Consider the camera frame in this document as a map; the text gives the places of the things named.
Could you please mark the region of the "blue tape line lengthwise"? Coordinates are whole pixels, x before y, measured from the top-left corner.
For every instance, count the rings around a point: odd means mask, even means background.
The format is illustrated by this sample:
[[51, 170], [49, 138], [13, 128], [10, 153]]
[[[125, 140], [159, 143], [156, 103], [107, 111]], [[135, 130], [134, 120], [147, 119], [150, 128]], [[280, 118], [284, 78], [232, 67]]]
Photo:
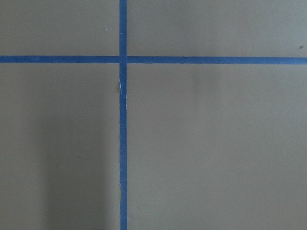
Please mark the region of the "blue tape line lengthwise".
[[119, 1], [119, 134], [120, 230], [128, 228], [127, 212], [127, 2]]

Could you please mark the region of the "blue tape line crosswise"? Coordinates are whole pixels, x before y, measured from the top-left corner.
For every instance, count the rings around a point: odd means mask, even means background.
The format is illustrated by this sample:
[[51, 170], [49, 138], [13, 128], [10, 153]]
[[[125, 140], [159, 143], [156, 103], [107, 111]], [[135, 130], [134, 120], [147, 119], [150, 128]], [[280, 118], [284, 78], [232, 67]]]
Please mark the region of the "blue tape line crosswise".
[[[306, 65], [305, 57], [169, 57], [127, 56], [127, 64], [275, 64]], [[1, 56], [1, 63], [107, 63], [118, 64], [119, 56]]]

